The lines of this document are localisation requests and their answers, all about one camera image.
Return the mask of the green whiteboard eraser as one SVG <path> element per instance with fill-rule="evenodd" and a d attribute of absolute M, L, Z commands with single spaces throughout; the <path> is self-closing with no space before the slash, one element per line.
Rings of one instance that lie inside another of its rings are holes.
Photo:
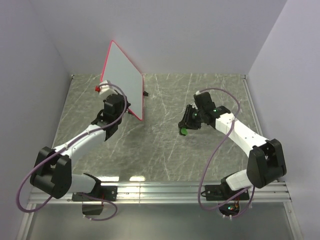
<path fill-rule="evenodd" d="M 188 131 L 186 128 L 182 127 L 179 129 L 179 134 L 185 137 L 188 134 Z"/>

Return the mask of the pink-framed whiteboard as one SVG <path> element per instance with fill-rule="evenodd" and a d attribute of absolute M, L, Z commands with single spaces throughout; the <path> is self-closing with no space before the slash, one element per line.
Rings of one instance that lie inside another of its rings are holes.
<path fill-rule="evenodd" d="M 130 103 L 129 112 L 143 120 L 144 77 L 113 40 L 108 46 L 100 81 L 118 86 Z"/>

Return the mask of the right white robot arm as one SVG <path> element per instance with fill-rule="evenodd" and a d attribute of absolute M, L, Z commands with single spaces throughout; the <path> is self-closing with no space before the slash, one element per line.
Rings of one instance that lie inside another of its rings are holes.
<path fill-rule="evenodd" d="M 261 189 L 286 175 L 283 147 L 277 139 L 269 140 L 251 130 L 225 106 L 216 106 L 207 91 L 197 91 L 193 98 L 194 103 L 186 106 L 178 123 L 179 134 L 186 136 L 188 130 L 199 130 L 206 124 L 225 134 L 248 157 L 245 170 L 221 180 L 217 192 L 221 199 L 232 200 L 245 188 Z"/>

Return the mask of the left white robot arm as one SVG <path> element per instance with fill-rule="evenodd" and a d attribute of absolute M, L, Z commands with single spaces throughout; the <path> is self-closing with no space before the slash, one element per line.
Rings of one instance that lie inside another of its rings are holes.
<path fill-rule="evenodd" d="M 127 98 L 119 93 L 107 96 L 103 109 L 82 133 L 65 144 L 39 151 L 30 184 L 55 199 L 70 193 L 73 164 L 114 135 L 129 105 Z"/>

